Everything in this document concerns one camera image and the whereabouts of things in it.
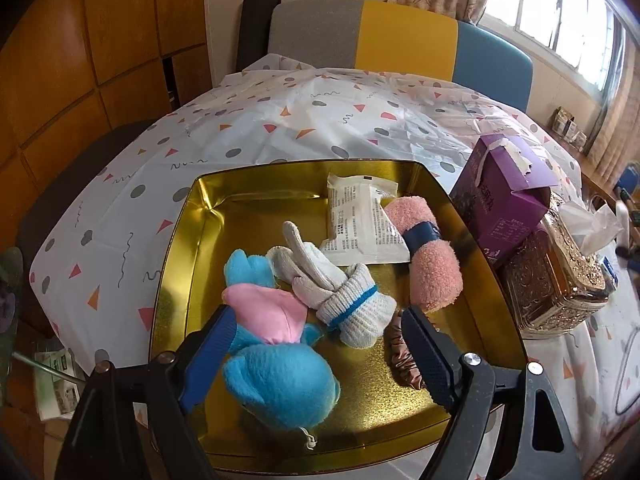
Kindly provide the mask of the boxes on desk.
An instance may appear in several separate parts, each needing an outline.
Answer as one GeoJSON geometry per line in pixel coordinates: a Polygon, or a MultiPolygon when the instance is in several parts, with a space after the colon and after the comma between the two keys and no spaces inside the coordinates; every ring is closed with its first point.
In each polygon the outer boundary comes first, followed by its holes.
{"type": "Polygon", "coordinates": [[[562,106],[552,115],[551,131],[577,151],[581,152],[587,143],[587,136],[578,128],[575,117],[562,106]]]}

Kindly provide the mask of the wooden wardrobe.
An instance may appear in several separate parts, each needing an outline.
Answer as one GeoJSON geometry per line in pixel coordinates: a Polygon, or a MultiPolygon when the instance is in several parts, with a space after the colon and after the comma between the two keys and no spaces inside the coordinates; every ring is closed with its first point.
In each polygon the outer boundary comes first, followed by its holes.
{"type": "Polygon", "coordinates": [[[35,0],[1,49],[2,247],[93,141],[211,86],[204,0],[35,0]]]}

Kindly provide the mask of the patterned plastic tablecloth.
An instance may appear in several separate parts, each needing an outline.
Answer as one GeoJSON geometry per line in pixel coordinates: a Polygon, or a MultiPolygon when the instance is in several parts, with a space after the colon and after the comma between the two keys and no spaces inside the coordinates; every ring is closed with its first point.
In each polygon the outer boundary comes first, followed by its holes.
{"type": "Polygon", "coordinates": [[[293,160],[401,159],[450,190],[490,132],[543,148],[562,194],[582,195],[582,164],[532,118],[480,92],[270,54],[52,185],[29,281],[82,368],[100,350],[117,365],[140,364],[170,233],[197,177],[293,160]]]}

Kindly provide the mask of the white knit glove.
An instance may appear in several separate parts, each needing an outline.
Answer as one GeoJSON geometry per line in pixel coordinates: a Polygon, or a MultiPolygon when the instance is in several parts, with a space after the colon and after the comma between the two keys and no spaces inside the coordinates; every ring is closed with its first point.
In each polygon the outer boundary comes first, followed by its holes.
{"type": "Polygon", "coordinates": [[[396,301],[378,289],[363,263],[342,270],[311,242],[295,223],[282,226],[283,246],[267,252],[271,270],[330,332],[355,349],[373,347],[382,338],[396,310],[396,301]]]}

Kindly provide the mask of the blue pink plush toy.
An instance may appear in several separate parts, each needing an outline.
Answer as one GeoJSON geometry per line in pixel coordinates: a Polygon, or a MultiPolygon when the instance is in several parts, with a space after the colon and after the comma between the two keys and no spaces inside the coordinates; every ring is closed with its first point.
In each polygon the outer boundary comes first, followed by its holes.
{"type": "Polygon", "coordinates": [[[341,396],[341,385],[314,350],[322,330],[307,321],[307,308],[277,288],[268,259],[237,249],[224,265],[222,301],[238,328],[230,358],[222,367],[227,390],[266,428],[299,432],[309,451],[310,430],[326,420],[341,396]]]}

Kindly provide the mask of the wooden side desk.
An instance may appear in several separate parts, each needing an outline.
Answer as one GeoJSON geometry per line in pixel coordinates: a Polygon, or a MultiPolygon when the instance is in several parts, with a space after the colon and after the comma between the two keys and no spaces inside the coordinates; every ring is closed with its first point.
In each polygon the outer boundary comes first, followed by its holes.
{"type": "Polygon", "coordinates": [[[572,144],[567,143],[548,128],[544,128],[544,132],[547,133],[551,139],[555,140],[556,143],[559,143],[570,156],[577,160],[580,170],[582,170],[582,185],[585,185],[590,191],[602,196],[609,204],[614,204],[616,200],[618,200],[615,191],[617,184],[616,177],[603,177],[602,174],[598,173],[596,165],[590,162],[585,154],[576,150],[572,144]]]}

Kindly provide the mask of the white wet wipe packet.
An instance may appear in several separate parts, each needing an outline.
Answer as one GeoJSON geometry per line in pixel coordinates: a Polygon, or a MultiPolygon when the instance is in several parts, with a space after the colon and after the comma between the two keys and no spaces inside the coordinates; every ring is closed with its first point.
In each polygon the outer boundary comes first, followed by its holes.
{"type": "Polygon", "coordinates": [[[398,184],[370,176],[337,177],[326,181],[329,238],[320,250],[336,266],[407,263],[409,249],[382,207],[397,197],[398,184]]]}

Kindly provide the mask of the right beige curtain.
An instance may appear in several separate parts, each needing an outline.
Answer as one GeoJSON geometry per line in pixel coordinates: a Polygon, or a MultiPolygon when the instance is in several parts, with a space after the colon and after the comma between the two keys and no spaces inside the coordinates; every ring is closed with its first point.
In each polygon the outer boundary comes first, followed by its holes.
{"type": "Polygon", "coordinates": [[[625,40],[620,84],[588,160],[599,177],[612,183],[631,162],[639,161],[639,48],[632,38],[625,40]]]}

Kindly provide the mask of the gold metal tin tray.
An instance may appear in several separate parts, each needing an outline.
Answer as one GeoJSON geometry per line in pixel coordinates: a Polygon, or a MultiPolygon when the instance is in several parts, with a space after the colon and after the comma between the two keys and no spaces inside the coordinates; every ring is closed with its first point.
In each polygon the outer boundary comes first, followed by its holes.
{"type": "Polygon", "coordinates": [[[188,419],[212,466],[325,474],[441,436],[442,399],[396,382],[383,344],[398,312],[460,352],[521,368],[495,275],[417,162],[315,160],[197,178],[168,247],[152,356],[228,304],[234,345],[188,419]]]}

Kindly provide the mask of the pink fuzzy sock roll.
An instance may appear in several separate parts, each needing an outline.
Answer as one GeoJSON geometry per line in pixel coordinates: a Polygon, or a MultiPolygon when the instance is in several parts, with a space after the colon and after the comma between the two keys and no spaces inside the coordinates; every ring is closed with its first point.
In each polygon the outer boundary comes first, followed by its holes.
{"type": "Polygon", "coordinates": [[[442,238],[437,220],[423,197],[404,196],[384,208],[407,245],[410,301],[424,312],[453,304],[463,290],[459,260],[442,238]]]}

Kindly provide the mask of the ornate gold tissue box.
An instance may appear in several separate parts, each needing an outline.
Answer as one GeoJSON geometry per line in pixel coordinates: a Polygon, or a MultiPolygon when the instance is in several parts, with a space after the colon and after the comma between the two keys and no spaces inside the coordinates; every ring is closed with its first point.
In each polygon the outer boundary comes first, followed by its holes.
{"type": "Polygon", "coordinates": [[[584,255],[560,216],[564,200],[549,209],[501,273],[516,326],[525,339],[570,332],[608,302],[615,281],[595,256],[584,255]]]}

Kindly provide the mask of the purple tissue carton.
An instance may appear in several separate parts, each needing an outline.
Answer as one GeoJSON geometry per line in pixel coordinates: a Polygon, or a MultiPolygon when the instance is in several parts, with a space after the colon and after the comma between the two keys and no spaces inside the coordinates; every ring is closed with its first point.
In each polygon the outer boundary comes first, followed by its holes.
{"type": "Polygon", "coordinates": [[[450,198],[486,259],[500,266],[544,218],[558,183],[551,165],[523,138],[485,134],[450,198]]]}

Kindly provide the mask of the window with grille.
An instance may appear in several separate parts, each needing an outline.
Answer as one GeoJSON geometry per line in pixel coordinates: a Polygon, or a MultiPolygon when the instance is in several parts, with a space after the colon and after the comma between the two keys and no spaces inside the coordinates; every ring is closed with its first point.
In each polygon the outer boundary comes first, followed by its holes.
{"type": "Polygon", "coordinates": [[[617,77],[624,34],[605,0],[488,0],[480,26],[548,62],[598,101],[617,77]]]}

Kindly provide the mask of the grey yellow blue sofa back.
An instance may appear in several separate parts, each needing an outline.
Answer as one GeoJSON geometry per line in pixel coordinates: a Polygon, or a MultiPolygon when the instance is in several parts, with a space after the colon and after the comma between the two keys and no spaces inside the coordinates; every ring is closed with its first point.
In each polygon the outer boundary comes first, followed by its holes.
{"type": "Polygon", "coordinates": [[[373,0],[294,0],[273,10],[268,51],[314,67],[403,73],[461,84],[526,110],[533,62],[478,26],[373,0]]]}

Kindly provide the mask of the pink satin scrunchie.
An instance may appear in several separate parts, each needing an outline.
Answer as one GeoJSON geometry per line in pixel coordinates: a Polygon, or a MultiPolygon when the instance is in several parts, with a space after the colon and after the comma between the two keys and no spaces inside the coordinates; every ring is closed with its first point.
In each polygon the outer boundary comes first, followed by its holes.
{"type": "Polygon", "coordinates": [[[396,311],[384,332],[385,359],[394,381],[413,390],[425,388],[424,380],[402,336],[401,311],[396,311]]]}

